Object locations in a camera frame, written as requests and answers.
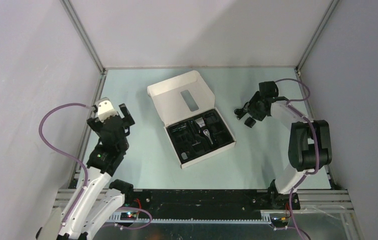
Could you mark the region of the black clipper guard comb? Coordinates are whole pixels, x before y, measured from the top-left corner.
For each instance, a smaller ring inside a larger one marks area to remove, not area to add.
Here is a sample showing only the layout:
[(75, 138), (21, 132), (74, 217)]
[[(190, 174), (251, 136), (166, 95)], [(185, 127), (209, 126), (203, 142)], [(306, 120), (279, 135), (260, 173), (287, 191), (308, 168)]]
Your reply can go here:
[(245, 120), (244, 124), (245, 124), (247, 127), (249, 127), (249, 128), (253, 128), (253, 126), (256, 124), (256, 120), (255, 120), (254, 118), (252, 118), (252, 117), (248, 117), (248, 118)]

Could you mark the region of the white cardboard kit box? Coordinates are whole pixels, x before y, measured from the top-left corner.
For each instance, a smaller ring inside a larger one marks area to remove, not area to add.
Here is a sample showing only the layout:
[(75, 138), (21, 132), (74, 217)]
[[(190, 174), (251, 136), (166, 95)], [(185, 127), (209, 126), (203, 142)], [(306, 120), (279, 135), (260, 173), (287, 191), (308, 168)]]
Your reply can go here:
[(213, 91), (196, 70), (152, 84), (147, 87), (147, 93), (164, 123), (164, 129), (208, 110), (217, 109)]

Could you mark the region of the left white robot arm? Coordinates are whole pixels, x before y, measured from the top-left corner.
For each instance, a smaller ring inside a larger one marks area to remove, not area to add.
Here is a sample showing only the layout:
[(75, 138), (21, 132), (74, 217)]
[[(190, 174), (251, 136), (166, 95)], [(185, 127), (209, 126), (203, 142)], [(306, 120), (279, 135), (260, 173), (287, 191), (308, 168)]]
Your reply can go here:
[(103, 98), (91, 108), (95, 117), (87, 119), (87, 125), (98, 136), (98, 142), (86, 163), (53, 146), (43, 134), (44, 123), (54, 112), (74, 106), (67, 103), (49, 111), (39, 124), (39, 136), (52, 150), (74, 160), (83, 171), (83, 179), (57, 219), (53, 235), (55, 240), (91, 240), (109, 216), (118, 208), (134, 204), (133, 185), (122, 181), (110, 181), (124, 159), (129, 143), (127, 137), (134, 120), (125, 104), (119, 105), (121, 113), (110, 100)]

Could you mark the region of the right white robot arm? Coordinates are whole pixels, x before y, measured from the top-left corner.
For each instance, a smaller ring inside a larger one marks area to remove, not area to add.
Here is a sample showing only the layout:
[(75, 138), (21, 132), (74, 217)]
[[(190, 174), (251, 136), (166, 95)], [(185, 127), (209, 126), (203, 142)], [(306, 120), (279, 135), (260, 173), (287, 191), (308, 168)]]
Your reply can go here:
[(242, 110), (249, 115), (245, 125), (252, 128), (266, 117), (279, 120), (289, 130), (288, 160), (282, 176), (271, 184), (268, 204), (280, 209), (288, 202), (302, 182), (330, 164), (332, 149), (329, 124), (314, 120), (298, 110), (294, 100), (280, 96), (276, 81), (260, 82), (258, 91)]

